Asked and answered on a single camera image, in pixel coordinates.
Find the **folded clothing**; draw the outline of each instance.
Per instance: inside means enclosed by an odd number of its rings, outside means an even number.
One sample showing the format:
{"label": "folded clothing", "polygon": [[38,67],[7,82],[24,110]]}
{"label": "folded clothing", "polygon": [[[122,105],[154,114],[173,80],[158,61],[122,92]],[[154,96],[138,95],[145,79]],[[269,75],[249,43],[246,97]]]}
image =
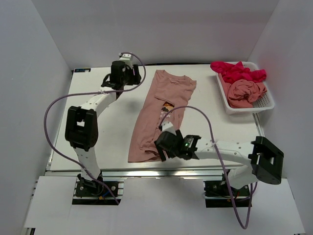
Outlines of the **folded clothing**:
{"label": "folded clothing", "polygon": [[[188,105],[196,83],[187,76],[174,76],[165,70],[156,71],[134,127],[128,153],[129,163],[160,160],[154,144],[161,134],[158,126],[168,111]],[[180,128],[184,111],[177,109],[167,116],[175,129]]]}
{"label": "folded clothing", "polygon": [[212,62],[211,69],[220,73],[224,81],[230,84],[241,79],[253,82],[262,82],[266,79],[265,70],[250,71],[249,68],[243,66],[241,61],[235,65],[221,61]]}
{"label": "folded clothing", "polygon": [[228,104],[232,108],[253,108],[252,103],[262,98],[267,89],[263,82],[252,82],[244,79],[238,80],[233,84],[223,80],[219,74]]}

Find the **white wall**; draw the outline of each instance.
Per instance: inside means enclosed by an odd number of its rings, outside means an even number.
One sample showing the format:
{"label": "white wall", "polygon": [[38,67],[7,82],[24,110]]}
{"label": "white wall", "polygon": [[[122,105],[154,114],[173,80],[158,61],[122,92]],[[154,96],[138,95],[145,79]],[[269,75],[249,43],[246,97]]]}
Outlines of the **white wall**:
{"label": "white wall", "polygon": [[246,60],[278,0],[33,0],[70,68]]}
{"label": "white wall", "polygon": [[[0,32],[0,233],[19,235],[48,160],[44,112],[71,74],[31,0],[1,1]],[[51,112],[52,136],[62,107]]]}
{"label": "white wall", "polygon": [[284,173],[307,234],[313,234],[313,1],[280,0],[250,61],[268,72],[276,106],[265,135],[285,153]]}

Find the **wire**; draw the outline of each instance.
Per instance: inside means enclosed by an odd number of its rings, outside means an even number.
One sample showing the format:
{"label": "wire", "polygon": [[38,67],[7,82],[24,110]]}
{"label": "wire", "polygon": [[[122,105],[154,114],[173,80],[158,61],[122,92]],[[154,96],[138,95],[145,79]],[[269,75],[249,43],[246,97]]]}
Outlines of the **wire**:
{"label": "wire", "polygon": [[116,201],[117,204],[119,204],[117,198],[114,196],[113,192],[111,191],[111,189],[103,182],[97,180],[87,169],[86,167],[81,164],[80,162],[66,156],[65,154],[61,153],[58,149],[56,149],[51,140],[50,140],[50,137],[49,137],[49,134],[48,134],[48,129],[47,129],[47,117],[48,117],[48,113],[51,109],[51,107],[56,103],[58,102],[59,100],[61,99],[64,99],[64,98],[67,98],[67,97],[72,97],[72,96],[78,96],[78,95],[91,95],[91,94],[109,94],[109,93],[117,93],[117,92],[130,92],[130,91],[133,91],[134,89],[138,88],[146,79],[146,67],[145,65],[143,64],[143,62],[141,61],[141,59],[136,56],[135,54],[131,53],[131,52],[122,52],[121,54],[130,54],[134,57],[136,57],[138,59],[138,61],[142,64],[142,67],[143,67],[143,71],[144,71],[144,75],[143,75],[143,78],[142,78],[142,81],[135,87],[131,88],[131,89],[127,89],[127,90],[118,90],[118,91],[104,91],[104,92],[88,92],[88,93],[74,93],[74,94],[66,94],[66,95],[63,95],[59,98],[57,98],[56,100],[54,100],[47,108],[47,110],[45,111],[45,116],[44,116],[44,131],[45,131],[45,138],[47,139],[47,142],[48,144],[50,145],[50,147],[56,152],[58,153],[59,155],[61,155],[62,157],[64,157],[65,159],[71,161],[71,162],[74,162],[76,164],[78,164],[85,172],[86,174],[92,179],[94,180],[95,182],[99,183],[100,185],[104,186],[108,192],[112,195],[112,197],[114,198],[114,200]]}
{"label": "wire", "polygon": [[108,194],[109,194],[109,191],[107,191],[105,194],[103,194],[102,197],[104,198]]}
{"label": "wire", "polygon": [[[256,191],[256,187],[257,186],[258,186],[258,182],[255,182],[255,186],[254,186],[254,188],[253,188],[253,190],[252,190],[252,192],[250,194],[254,194],[254,192]],[[242,202],[242,201],[245,201],[245,200],[247,200],[249,198],[250,198],[250,196],[248,196],[246,198],[243,198],[243,199],[239,199],[239,201]]]}
{"label": "wire", "polygon": [[209,191],[209,193],[214,194],[214,195],[219,196],[219,197],[230,199],[230,197],[226,197],[226,196],[220,195],[220,194],[218,194],[216,192],[213,192],[213,191]]}
{"label": "wire", "polygon": [[108,73],[104,78],[103,78],[103,81],[102,81],[102,84],[101,86],[104,86],[104,83],[107,81],[107,79],[110,77],[110,73]]}
{"label": "wire", "polygon": [[[196,107],[193,107],[193,106],[179,106],[179,107],[175,107],[174,109],[168,111],[164,117],[162,118],[161,122],[160,122],[160,127],[162,125],[162,123],[164,122],[165,118],[167,117],[168,114],[170,114],[171,112],[173,112],[174,110],[176,109],[183,109],[183,108],[190,108],[190,109],[194,109],[194,110],[197,110],[198,112],[200,112],[206,119],[207,123],[209,124],[209,128],[210,128],[210,135],[211,135],[211,140],[212,140],[212,143],[215,143],[215,139],[214,139],[214,135],[213,135],[213,129],[212,129],[212,125],[211,125],[211,122],[209,120],[209,118],[207,117],[207,115],[201,111],[200,109],[196,108]],[[236,215],[236,218],[240,224],[240,226],[243,228],[243,229],[247,229],[248,227],[248,224],[249,224],[249,218],[250,218],[250,211],[251,211],[251,203],[252,203],[252,191],[253,191],[253,185],[250,184],[250,197],[249,197],[249,206],[248,206],[248,211],[247,211],[247,215],[246,215],[246,224],[243,225],[240,217],[239,217],[239,214],[238,214],[238,210],[237,210],[237,207],[236,207],[236,204],[235,204],[235,200],[234,200],[234,196],[233,196],[233,193],[232,193],[232,190],[231,190],[231,187],[230,187],[230,183],[229,183],[229,179],[228,179],[228,175],[227,175],[227,170],[226,170],[226,167],[224,165],[224,162],[223,162],[223,159],[222,159],[222,156],[221,156],[221,153],[219,151],[219,148],[217,147],[216,144],[214,144],[214,148],[217,152],[217,155],[219,157],[219,160],[221,162],[221,165],[222,165],[222,168],[223,168],[223,172],[224,172],[224,176],[225,176],[225,180],[226,180],[226,185],[227,185],[227,188],[228,188],[228,192],[229,192],[229,195],[230,195],[230,200],[231,200],[231,204],[233,206],[233,209],[234,209],[234,212],[235,212],[235,215]]]}
{"label": "wire", "polygon": [[91,193],[91,195],[92,195],[92,196],[98,196],[98,195],[100,195],[100,194],[103,192],[103,190],[104,190],[104,186],[102,186],[102,189],[101,189],[101,191],[100,191],[98,194],[92,194],[92,193]]}

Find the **white plastic basket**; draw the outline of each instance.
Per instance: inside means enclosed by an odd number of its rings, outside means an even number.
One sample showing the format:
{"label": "white plastic basket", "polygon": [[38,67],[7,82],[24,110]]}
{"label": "white plastic basket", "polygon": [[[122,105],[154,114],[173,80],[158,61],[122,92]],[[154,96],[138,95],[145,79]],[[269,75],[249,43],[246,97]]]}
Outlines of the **white plastic basket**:
{"label": "white plastic basket", "polygon": [[[258,70],[258,66],[252,62],[243,62],[243,65],[245,68],[249,68],[251,71]],[[234,109],[231,108],[227,102],[227,98],[225,96],[222,83],[219,79],[218,73],[216,73],[217,82],[219,84],[219,91],[221,93],[221,96],[223,97],[223,105],[225,108],[225,112],[229,115],[231,114],[256,114],[264,110],[272,109],[275,106],[274,100],[272,98],[272,95],[270,94],[270,91],[268,89],[268,86],[266,82],[263,82],[267,92],[264,94],[264,96],[261,99],[258,99],[257,101],[253,102],[253,108],[246,108],[246,109]]]}

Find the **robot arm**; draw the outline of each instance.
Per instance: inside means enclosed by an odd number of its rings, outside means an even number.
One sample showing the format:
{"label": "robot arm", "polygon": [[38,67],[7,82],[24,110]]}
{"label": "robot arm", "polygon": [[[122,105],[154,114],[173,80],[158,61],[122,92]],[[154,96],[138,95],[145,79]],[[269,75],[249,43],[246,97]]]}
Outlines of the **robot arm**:
{"label": "robot arm", "polygon": [[[120,91],[125,85],[138,85],[140,81],[138,65],[133,65],[130,54],[123,54],[118,61],[112,62],[111,73],[105,76],[100,87],[101,94],[93,96],[81,106],[71,106],[68,109],[65,138],[74,148],[79,162],[99,181],[103,180],[94,150],[98,140],[97,119],[122,94],[106,92]],[[81,169],[78,178],[91,193],[102,191],[100,185],[86,174],[85,169]]]}
{"label": "robot arm", "polygon": [[164,122],[155,144],[162,161],[166,160],[164,151],[168,158],[219,159],[214,147],[216,144],[224,161],[243,165],[228,172],[230,185],[236,189],[258,181],[273,185],[281,183],[284,154],[265,137],[258,136],[252,143],[212,143],[200,136],[183,138],[180,130],[174,130],[172,123]]}

